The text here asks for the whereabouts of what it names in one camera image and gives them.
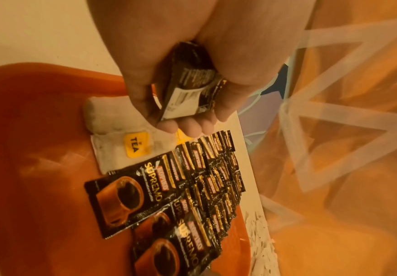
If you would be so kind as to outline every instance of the hand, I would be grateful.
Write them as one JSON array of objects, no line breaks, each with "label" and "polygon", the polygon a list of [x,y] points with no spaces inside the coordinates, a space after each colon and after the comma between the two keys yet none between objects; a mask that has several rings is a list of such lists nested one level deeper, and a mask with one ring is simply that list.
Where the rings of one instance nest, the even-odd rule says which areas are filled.
[{"label": "hand", "polygon": [[[153,126],[210,134],[264,87],[295,49],[315,0],[88,0],[100,35],[136,109]],[[215,110],[158,122],[152,96],[169,79],[168,55],[180,41],[203,45],[228,81]]]}]

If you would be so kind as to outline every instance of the orange tray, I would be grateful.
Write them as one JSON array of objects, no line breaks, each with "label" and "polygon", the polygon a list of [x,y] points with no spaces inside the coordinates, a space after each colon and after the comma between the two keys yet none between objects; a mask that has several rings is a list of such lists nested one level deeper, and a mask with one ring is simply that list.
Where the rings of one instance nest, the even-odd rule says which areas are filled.
[{"label": "orange tray", "polygon": [[[120,76],[47,64],[0,67],[0,272],[3,276],[132,275],[130,231],[101,238],[84,183],[100,177],[81,106],[126,95]],[[221,275],[247,276],[240,210]]]}]

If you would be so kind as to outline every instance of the barcode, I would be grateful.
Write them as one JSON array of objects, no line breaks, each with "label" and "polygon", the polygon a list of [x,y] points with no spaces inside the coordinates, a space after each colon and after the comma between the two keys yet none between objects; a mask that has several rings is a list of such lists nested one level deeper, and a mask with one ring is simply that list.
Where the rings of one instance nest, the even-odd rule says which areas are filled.
[{"label": "barcode", "polygon": [[174,105],[175,106],[179,106],[183,102],[185,102],[186,100],[198,97],[200,95],[200,93],[201,93],[201,91],[194,91],[194,92],[182,91],[182,93],[180,93],[180,95],[177,98],[177,100],[174,103]]}]

